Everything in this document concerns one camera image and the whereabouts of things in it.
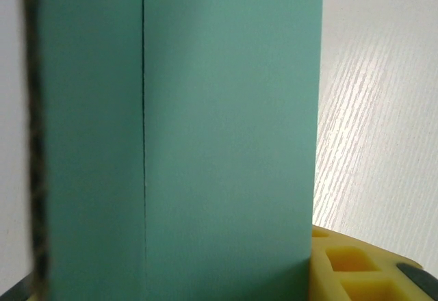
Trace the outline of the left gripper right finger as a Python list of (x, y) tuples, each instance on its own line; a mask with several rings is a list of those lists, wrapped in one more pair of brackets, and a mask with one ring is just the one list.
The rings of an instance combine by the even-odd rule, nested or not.
[(309, 299), (434, 300), (435, 277), (411, 259), (314, 225)]

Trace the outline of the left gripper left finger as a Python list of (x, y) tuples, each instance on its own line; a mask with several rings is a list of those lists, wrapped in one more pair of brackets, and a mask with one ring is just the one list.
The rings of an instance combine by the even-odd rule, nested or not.
[(32, 274), (28, 274), (8, 290), (8, 300), (11, 301), (35, 300), (31, 284), (32, 284)]

